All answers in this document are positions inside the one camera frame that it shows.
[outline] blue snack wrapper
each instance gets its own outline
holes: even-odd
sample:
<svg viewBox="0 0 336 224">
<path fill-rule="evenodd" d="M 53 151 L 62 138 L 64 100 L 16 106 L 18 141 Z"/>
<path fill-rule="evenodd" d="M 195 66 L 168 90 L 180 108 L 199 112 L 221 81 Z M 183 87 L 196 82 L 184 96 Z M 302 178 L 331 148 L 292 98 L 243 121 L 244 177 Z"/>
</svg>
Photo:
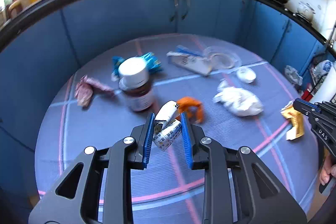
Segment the blue snack wrapper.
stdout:
<svg viewBox="0 0 336 224">
<path fill-rule="evenodd" d="M 143 58 L 146 62 L 146 67 L 149 71 L 150 74 L 156 73 L 158 71 L 162 70 L 161 67 L 161 62 L 160 60 L 158 60 L 155 56 L 153 52 L 148 52 L 144 55 L 141 56 L 141 58 Z M 125 61 L 125 59 L 123 59 L 120 56 L 113 56 L 112 57 L 112 63 L 113 63 L 113 71 L 112 74 L 115 76 L 119 77 L 119 66 L 121 65 L 121 63 L 123 63 Z"/>
<path fill-rule="evenodd" d="M 156 73 L 162 70 L 161 62 L 158 60 L 153 52 L 148 52 L 141 56 L 146 61 L 146 67 L 150 74 Z"/>
</svg>

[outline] round table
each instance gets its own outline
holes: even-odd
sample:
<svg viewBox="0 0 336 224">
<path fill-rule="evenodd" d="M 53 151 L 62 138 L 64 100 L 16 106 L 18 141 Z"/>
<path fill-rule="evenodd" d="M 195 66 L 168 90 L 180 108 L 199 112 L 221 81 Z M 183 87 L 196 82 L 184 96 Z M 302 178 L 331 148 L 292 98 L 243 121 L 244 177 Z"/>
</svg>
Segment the round table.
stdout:
<svg viewBox="0 0 336 224">
<path fill-rule="evenodd" d="M 209 46 L 225 47 L 235 52 L 243 65 L 250 66 L 257 78 L 252 84 L 244 84 L 235 73 L 225 75 L 213 71 L 208 77 L 203 77 L 176 67 L 168 63 L 166 53 L 174 51 L 177 45 L 198 52 Z M 177 101 L 184 96 L 201 100 L 205 121 L 200 126 L 205 135 L 228 148 L 238 149 L 242 145 L 251 147 L 307 213 L 317 179 L 316 138 L 305 120 L 305 135 L 294 141 L 286 141 L 286 132 L 292 125 L 280 114 L 280 109 L 289 100 L 298 97 L 297 92 L 283 75 L 256 54 L 219 39 L 189 34 L 166 34 L 128 41 L 85 64 L 65 83 L 48 108 L 38 135 L 35 171 L 40 195 L 48 191 L 85 147 L 103 149 L 112 146 L 129 136 L 133 127 L 144 124 L 148 112 L 131 112 L 124 105 L 118 90 L 113 99 L 95 95 L 90 107 L 83 110 L 77 106 L 74 89 L 83 75 L 117 89 L 118 83 L 111 81 L 112 56 L 126 59 L 147 52 L 154 52 L 163 68 L 162 72 L 153 76 L 156 102 L 148 111 L 157 113 L 166 102 Z M 223 78 L 230 85 L 253 92 L 263 103 L 264 111 L 254 117 L 237 117 L 222 104 L 213 103 L 212 98 Z M 153 144 L 147 169 L 132 170 L 131 182 L 135 223 L 202 222 L 204 171 L 188 169 L 182 137 L 165 152 Z M 103 203 L 104 182 L 100 220 Z"/>
</svg>

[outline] silver screw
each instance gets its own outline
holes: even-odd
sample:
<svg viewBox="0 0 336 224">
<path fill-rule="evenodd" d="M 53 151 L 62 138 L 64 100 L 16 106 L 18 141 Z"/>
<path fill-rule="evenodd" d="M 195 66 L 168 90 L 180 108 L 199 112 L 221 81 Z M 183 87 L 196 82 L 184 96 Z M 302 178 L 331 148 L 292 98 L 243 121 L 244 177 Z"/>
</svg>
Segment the silver screw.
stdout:
<svg viewBox="0 0 336 224">
<path fill-rule="evenodd" d="M 125 144 L 130 144 L 132 142 L 134 142 L 134 139 L 132 137 L 126 137 L 126 138 L 124 138 L 124 143 Z"/>
<path fill-rule="evenodd" d="M 243 146 L 240 151 L 243 153 L 243 154 L 249 154 L 251 152 L 251 149 L 249 149 L 247 146 Z"/>
<path fill-rule="evenodd" d="M 209 137 L 204 137 L 201 139 L 201 142 L 204 144 L 209 144 L 211 143 L 211 139 Z"/>
<path fill-rule="evenodd" d="M 92 154 L 95 151 L 95 148 L 93 146 L 88 146 L 87 148 L 84 149 L 84 153 L 87 155 Z"/>
</svg>

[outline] pink wrapper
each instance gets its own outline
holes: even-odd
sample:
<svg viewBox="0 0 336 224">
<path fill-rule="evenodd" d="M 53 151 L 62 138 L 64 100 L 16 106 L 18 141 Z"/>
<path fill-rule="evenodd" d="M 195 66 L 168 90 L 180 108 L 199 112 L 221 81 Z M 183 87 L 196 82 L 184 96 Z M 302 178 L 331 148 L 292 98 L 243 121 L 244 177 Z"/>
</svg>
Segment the pink wrapper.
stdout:
<svg viewBox="0 0 336 224">
<path fill-rule="evenodd" d="M 83 76 L 75 89 L 75 98 L 77 99 L 77 105 L 87 107 L 91 101 L 93 95 L 93 89 L 96 88 L 110 96 L 114 96 L 114 91 L 108 85 L 100 83 L 94 78 L 89 78 L 87 75 Z"/>
</svg>

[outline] blue cabinet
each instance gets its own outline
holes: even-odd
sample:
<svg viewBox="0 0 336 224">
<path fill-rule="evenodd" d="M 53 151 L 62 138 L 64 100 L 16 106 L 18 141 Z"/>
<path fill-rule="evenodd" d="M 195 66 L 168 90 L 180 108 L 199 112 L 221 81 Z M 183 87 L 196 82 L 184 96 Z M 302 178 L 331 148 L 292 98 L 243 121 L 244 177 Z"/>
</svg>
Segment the blue cabinet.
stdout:
<svg viewBox="0 0 336 224">
<path fill-rule="evenodd" d="M 244 47 L 271 61 L 288 24 L 288 17 L 257 2 Z"/>
<path fill-rule="evenodd" d="M 81 65 L 128 40 L 176 31 L 174 0 L 79 0 L 63 13 Z"/>
<path fill-rule="evenodd" d="M 315 37 L 290 20 L 277 52 L 271 60 L 271 64 L 281 73 L 284 72 L 286 65 L 290 65 L 299 73 L 303 73 L 315 43 Z"/>
<path fill-rule="evenodd" d="M 220 0 L 179 0 L 178 33 L 213 37 Z"/>
<path fill-rule="evenodd" d="M 255 0 L 220 0 L 214 36 L 243 46 L 250 26 Z"/>
<path fill-rule="evenodd" d="M 59 11 L 22 32 L 0 53 L 1 125 L 35 149 L 48 106 L 77 69 Z"/>
</svg>

